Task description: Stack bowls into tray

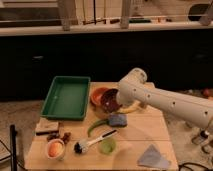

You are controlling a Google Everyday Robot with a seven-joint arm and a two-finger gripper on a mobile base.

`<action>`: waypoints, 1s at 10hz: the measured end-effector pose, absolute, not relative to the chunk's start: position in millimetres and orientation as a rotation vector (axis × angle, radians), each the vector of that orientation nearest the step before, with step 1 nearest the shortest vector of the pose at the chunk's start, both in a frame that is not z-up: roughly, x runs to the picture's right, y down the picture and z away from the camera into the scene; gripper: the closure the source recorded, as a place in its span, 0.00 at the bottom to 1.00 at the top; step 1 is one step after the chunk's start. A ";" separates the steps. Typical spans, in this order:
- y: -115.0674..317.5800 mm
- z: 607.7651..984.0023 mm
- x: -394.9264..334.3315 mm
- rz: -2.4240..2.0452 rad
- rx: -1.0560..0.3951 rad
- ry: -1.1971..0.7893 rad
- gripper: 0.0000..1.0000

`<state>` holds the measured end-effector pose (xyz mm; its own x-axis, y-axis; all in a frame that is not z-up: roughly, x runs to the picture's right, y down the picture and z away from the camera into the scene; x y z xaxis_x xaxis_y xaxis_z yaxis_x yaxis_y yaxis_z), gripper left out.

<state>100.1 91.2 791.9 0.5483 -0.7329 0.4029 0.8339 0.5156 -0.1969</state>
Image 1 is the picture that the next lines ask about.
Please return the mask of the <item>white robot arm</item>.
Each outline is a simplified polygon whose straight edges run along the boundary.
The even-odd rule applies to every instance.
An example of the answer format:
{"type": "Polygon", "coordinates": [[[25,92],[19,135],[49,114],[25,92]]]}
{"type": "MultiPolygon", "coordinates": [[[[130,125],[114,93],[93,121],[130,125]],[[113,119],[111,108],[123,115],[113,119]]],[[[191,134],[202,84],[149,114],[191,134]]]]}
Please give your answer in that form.
{"type": "Polygon", "coordinates": [[[145,85],[146,81],[146,72],[141,68],[133,68],[118,82],[117,103],[130,106],[137,100],[213,133],[213,101],[149,88],[145,85]]]}

